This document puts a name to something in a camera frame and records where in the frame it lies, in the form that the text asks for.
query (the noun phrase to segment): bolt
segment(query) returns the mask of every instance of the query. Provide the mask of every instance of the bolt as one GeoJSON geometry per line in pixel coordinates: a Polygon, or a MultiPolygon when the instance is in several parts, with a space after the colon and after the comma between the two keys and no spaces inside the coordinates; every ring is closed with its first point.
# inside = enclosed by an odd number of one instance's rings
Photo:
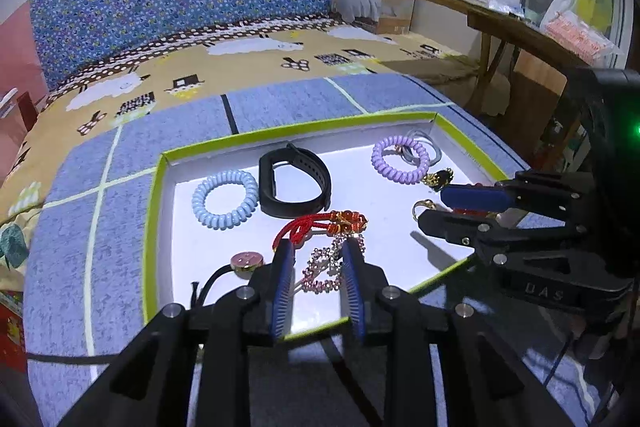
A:
{"type": "Polygon", "coordinates": [[[463,319],[470,317],[471,315],[474,314],[474,311],[475,311],[473,309],[473,306],[470,306],[469,304],[466,304],[464,302],[460,302],[460,304],[456,304],[455,310],[456,310],[456,313],[460,315],[463,319]]]}
{"type": "Polygon", "coordinates": [[[165,317],[169,317],[170,319],[177,317],[182,313],[183,307],[176,302],[172,302],[171,304],[167,304],[164,308],[162,308],[162,315],[165,317]]]}
{"type": "Polygon", "coordinates": [[[507,262],[507,256],[503,253],[497,253],[494,255],[494,263],[502,266],[507,262]]]}
{"type": "Polygon", "coordinates": [[[255,290],[251,286],[240,286],[236,290],[236,297],[246,301],[255,295],[255,290]]]}
{"type": "Polygon", "coordinates": [[[382,288],[382,295],[386,299],[392,301],[393,299],[397,299],[401,295],[400,288],[396,286],[385,286],[384,288],[382,288]]]}

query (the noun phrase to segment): wooden table leg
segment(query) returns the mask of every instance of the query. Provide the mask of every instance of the wooden table leg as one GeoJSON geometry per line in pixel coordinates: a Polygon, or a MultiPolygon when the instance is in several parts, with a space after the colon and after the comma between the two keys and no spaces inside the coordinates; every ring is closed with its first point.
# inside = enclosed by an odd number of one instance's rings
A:
{"type": "Polygon", "coordinates": [[[495,52],[494,59],[491,61],[491,65],[489,65],[489,56],[491,54],[491,35],[483,33],[480,44],[478,82],[476,82],[476,88],[465,106],[465,109],[473,116],[479,116],[482,112],[484,95],[491,83],[491,79],[494,77],[495,71],[498,69],[498,65],[500,64],[502,57],[504,56],[504,50],[507,42],[500,41],[500,45],[498,45],[498,49],[495,52]]]}

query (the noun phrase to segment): fitness tracker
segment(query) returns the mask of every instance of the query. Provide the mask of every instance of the fitness tracker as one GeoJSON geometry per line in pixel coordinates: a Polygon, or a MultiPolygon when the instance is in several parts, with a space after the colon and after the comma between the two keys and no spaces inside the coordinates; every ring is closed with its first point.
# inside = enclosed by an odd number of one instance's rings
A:
{"type": "Polygon", "coordinates": [[[307,149],[299,149],[288,143],[282,149],[268,152],[260,158],[258,190],[260,208],[269,216],[293,219],[327,210],[331,204],[331,176],[324,162],[307,149]],[[320,186],[322,193],[313,200],[287,203],[276,199],[276,181],[273,166],[286,162],[311,176],[320,186]]]}

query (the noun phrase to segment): pink wall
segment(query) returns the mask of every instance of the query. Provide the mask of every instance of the pink wall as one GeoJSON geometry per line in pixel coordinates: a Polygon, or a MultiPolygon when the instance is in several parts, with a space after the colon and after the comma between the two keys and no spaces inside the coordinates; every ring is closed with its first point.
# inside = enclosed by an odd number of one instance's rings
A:
{"type": "Polygon", "coordinates": [[[33,103],[48,93],[36,53],[28,1],[0,24],[0,94],[14,87],[18,94],[29,91],[33,103]]]}

